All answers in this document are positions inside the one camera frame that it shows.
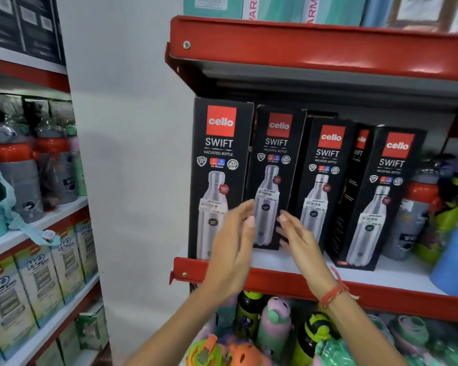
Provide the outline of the person's left hand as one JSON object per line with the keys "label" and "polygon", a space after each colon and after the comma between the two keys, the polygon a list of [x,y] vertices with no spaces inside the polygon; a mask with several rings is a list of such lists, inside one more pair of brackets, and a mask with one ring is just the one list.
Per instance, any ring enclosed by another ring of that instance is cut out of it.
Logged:
{"label": "person's left hand", "polygon": [[202,285],[227,290],[235,296],[243,289],[247,279],[253,246],[234,246],[224,242],[223,224],[213,240],[212,253]]}

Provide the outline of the person's right hand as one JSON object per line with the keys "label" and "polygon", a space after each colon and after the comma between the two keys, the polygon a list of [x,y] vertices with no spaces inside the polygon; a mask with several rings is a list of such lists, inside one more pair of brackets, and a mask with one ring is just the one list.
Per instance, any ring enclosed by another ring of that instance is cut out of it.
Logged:
{"label": "person's right hand", "polygon": [[311,252],[289,252],[312,294],[321,300],[337,286],[337,280],[326,264],[318,242],[312,234]]}

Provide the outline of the person's left forearm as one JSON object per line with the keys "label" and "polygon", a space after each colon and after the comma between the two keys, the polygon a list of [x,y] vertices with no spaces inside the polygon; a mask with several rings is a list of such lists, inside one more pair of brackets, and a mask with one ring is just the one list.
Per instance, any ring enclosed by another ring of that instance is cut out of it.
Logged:
{"label": "person's left forearm", "polygon": [[122,366],[178,366],[211,315],[233,295],[202,285]]}

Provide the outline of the black steel bottle box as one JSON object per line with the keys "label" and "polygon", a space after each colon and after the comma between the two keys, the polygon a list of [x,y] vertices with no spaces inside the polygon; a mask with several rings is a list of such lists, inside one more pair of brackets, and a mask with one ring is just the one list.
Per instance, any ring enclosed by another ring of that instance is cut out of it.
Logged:
{"label": "black steel bottle box", "polygon": [[336,267],[374,271],[409,181],[420,162],[427,131],[376,126],[358,197],[360,212],[345,263]]}
{"label": "black steel bottle box", "polygon": [[208,260],[230,209],[243,200],[254,104],[195,98],[188,257]]}
{"label": "black steel bottle box", "polygon": [[298,189],[289,211],[313,233],[321,252],[331,225],[356,133],[349,119],[308,116],[310,134],[299,156]]}
{"label": "black steel bottle box", "polygon": [[311,120],[305,109],[258,105],[255,112],[247,199],[255,200],[254,248],[278,250],[281,210],[295,204]]}
{"label": "black steel bottle box", "polygon": [[358,197],[373,148],[377,127],[358,123],[352,140],[343,184],[326,241],[326,252],[337,265],[345,263],[357,221]]}

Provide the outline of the pink and green kids bottle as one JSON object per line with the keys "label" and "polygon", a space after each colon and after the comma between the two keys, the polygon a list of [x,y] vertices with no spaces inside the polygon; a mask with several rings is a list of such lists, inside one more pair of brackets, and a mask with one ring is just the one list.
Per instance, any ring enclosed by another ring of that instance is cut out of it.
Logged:
{"label": "pink and green kids bottle", "polygon": [[292,328],[290,302],[271,297],[262,311],[256,346],[274,362],[279,362]]}

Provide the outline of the red metal shelf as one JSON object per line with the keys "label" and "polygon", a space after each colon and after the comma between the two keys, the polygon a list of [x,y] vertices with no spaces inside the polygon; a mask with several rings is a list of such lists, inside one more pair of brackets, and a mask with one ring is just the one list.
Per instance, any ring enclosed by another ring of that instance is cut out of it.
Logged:
{"label": "red metal shelf", "polygon": [[376,86],[458,98],[458,35],[176,16],[165,62],[194,92],[249,77]]}
{"label": "red metal shelf", "polygon": [[[429,279],[429,265],[417,257],[404,262],[380,257],[375,271],[337,271],[364,308],[458,323],[458,297],[438,289]],[[315,300],[291,256],[283,250],[257,248],[244,289]]]}

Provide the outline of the black and yellow bottle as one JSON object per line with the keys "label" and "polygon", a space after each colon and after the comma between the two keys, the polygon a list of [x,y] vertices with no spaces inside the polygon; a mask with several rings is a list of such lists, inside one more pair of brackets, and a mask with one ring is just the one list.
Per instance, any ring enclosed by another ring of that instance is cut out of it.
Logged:
{"label": "black and yellow bottle", "polygon": [[312,366],[319,343],[339,339],[331,318],[321,311],[311,313],[297,330],[297,339],[289,366]]}

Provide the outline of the orange bottle lid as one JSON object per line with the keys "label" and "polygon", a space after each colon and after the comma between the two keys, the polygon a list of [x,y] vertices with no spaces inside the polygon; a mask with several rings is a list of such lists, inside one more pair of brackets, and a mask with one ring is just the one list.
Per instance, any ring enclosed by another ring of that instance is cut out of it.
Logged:
{"label": "orange bottle lid", "polygon": [[253,343],[232,344],[227,366],[267,366],[264,355]]}

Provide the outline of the green bottle with orange lid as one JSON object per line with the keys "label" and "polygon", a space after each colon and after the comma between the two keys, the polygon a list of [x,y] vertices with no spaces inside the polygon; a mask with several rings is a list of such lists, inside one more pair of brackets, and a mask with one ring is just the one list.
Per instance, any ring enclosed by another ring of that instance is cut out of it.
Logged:
{"label": "green bottle with orange lid", "polygon": [[210,334],[208,338],[195,342],[188,350],[184,366],[227,366],[227,348]]}

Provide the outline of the green and yellow bottle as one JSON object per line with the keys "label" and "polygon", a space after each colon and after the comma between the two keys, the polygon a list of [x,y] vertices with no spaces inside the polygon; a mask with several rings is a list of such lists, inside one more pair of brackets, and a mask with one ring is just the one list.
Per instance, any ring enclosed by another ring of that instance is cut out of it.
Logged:
{"label": "green and yellow bottle", "polygon": [[433,202],[413,253],[428,264],[436,264],[458,222],[458,173],[439,182],[439,199]]}

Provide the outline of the white and blue bottle box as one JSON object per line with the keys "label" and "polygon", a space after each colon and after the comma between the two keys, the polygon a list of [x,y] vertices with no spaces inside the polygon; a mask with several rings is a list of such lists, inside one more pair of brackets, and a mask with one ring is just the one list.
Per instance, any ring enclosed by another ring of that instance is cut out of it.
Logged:
{"label": "white and blue bottle box", "polygon": [[69,304],[85,287],[79,248],[73,226],[59,234],[60,243],[51,246],[50,252],[55,264],[61,294],[65,304]]}
{"label": "white and blue bottle box", "polygon": [[13,256],[0,260],[0,351],[6,361],[38,332]]}
{"label": "white and blue bottle box", "polygon": [[88,283],[98,273],[91,219],[86,218],[75,224],[74,232],[77,239],[84,280]]}
{"label": "white and blue bottle box", "polygon": [[13,258],[37,325],[43,328],[64,307],[50,249],[30,243]]}

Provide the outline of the teal kids bottle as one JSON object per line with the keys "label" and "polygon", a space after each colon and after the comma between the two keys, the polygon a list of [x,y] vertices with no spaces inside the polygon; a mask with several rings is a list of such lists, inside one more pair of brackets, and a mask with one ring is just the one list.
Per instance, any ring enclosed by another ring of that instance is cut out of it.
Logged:
{"label": "teal kids bottle", "polygon": [[430,335],[420,317],[399,315],[389,323],[389,331],[396,348],[405,355],[424,355]]}

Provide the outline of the light green bottle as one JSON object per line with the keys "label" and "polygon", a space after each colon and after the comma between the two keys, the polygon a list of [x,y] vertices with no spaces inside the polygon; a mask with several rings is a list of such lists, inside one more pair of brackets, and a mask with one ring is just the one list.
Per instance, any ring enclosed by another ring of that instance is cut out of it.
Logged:
{"label": "light green bottle", "polygon": [[73,157],[76,190],[79,196],[87,196],[83,165],[80,157],[79,138],[75,121],[72,119],[68,120],[64,131],[69,142],[71,155]]}

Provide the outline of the white and green box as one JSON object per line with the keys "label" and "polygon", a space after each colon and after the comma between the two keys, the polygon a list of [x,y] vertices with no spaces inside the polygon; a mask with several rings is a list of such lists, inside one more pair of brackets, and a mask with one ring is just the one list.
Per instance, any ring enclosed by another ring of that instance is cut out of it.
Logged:
{"label": "white and green box", "polygon": [[65,366],[57,340],[37,358],[34,366]]}
{"label": "white and green box", "polygon": [[83,350],[103,351],[109,342],[104,301],[98,298],[75,320],[80,348]]}
{"label": "white and green box", "polygon": [[74,366],[81,354],[75,322],[70,323],[58,337],[58,345],[65,366]]}

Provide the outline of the dark boxes with white labels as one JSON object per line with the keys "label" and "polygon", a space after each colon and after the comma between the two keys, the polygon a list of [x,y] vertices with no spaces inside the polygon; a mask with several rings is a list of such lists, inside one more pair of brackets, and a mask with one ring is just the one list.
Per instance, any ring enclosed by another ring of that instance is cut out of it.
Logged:
{"label": "dark boxes with white labels", "polygon": [[66,66],[56,0],[0,0],[0,48]]}

